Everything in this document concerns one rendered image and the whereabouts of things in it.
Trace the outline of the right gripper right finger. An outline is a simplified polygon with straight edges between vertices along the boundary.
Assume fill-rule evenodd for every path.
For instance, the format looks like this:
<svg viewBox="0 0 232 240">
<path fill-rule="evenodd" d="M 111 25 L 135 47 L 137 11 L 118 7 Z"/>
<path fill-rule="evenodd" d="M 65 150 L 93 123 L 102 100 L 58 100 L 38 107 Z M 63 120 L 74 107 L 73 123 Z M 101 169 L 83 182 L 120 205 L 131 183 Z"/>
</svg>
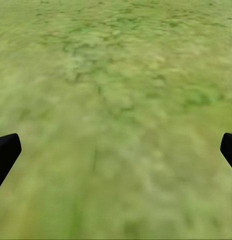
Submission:
<svg viewBox="0 0 232 240">
<path fill-rule="evenodd" d="M 224 134 L 220 146 L 220 151 L 232 167 L 232 133 Z"/>
</svg>

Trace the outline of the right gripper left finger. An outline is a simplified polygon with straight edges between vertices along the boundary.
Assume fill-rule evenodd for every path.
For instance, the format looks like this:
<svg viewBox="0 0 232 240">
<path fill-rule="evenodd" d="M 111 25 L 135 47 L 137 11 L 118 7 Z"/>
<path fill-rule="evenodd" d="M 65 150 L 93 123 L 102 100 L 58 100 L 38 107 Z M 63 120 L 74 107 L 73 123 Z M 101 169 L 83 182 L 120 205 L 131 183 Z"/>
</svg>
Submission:
<svg viewBox="0 0 232 240">
<path fill-rule="evenodd" d="M 0 186 L 22 152 L 17 133 L 0 137 Z"/>
</svg>

